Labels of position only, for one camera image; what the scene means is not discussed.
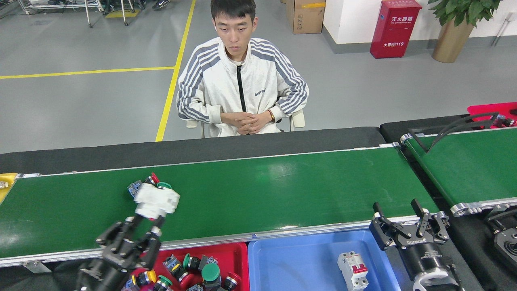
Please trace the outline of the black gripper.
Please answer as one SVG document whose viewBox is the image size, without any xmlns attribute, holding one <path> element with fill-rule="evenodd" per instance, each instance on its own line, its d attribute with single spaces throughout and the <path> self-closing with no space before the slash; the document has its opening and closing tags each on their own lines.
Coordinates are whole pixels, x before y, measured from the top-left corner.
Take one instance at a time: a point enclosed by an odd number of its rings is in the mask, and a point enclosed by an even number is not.
<svg viewBox="0 0 517 291">
<path fill-rule="evenodd" d="M 79 266 L 76 290 L 120 291 L 136 268 L 152 269 L 159 254 L 161 226 L 165 220 L 164 217 L 157 218 L 151 229 L 137 241 L 137 255 L 129 255 L 134 247 L 131 238 L 142 217 L 127 217 L 113 223 L 95 239 L 98 245 L 107 247 L 111 253 Z"/>
<path fill-rule="evenodd" d="M 410 244 L 395 242 L 397 234 L 409 239 L 409 233 L 400 223 L 390 221 L 382 212 L 378 201 L 375 201 L 372 206 L 374 217 L 370 222 L 369 230 L 377 245 L 384 251 L 392 243 L 396 243 L 404 267 L 412 281 L 453 280 L 452 272 L 447 267 L 438 247 L 438 244 L 444 244 L 449 239 L 446 230 L 450 225 L 449 217 L 443 211 L 430 213 L 417 199 L 411 201 L 411 206 L 419 217 L 415 236 L 424 238 L 426 234 L 430 234 L 435 243 L 424 240 L 410 241 Z"/>
</svg>

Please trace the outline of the person's right hand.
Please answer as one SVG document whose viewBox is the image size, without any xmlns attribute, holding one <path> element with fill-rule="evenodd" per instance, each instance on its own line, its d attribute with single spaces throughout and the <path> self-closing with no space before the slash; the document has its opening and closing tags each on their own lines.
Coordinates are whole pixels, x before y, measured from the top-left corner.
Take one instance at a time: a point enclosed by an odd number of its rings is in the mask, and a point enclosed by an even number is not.
<svg viewBox="0 0 517 291">
<path fill-rule="evenodd" d="M 220 114 L 221 122 L 232 125 L 237 128 L 238 134 L 247 135 L 249 134 L 249 121 L 253 119 L 253 114 L 247 112 L 222 112 Z"/>
</svg>

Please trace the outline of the person's left hand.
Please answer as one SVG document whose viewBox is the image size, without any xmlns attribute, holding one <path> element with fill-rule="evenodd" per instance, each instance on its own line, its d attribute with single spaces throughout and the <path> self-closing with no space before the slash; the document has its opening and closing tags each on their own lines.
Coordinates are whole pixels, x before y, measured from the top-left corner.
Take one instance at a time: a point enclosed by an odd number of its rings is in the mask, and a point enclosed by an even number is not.
<svg viewBox="0 0 517 291">
<path fill-rule="evenodd" d="M 257 134 L 259 131 L 264 129 L 267 123 L 273 121 L 273 115 L 270 110 L 263 112 L 262 114 L 251 115 L 240 121 L 242 125 L 238 128 L 238 134 L 251 135 Z"/>
</svg>

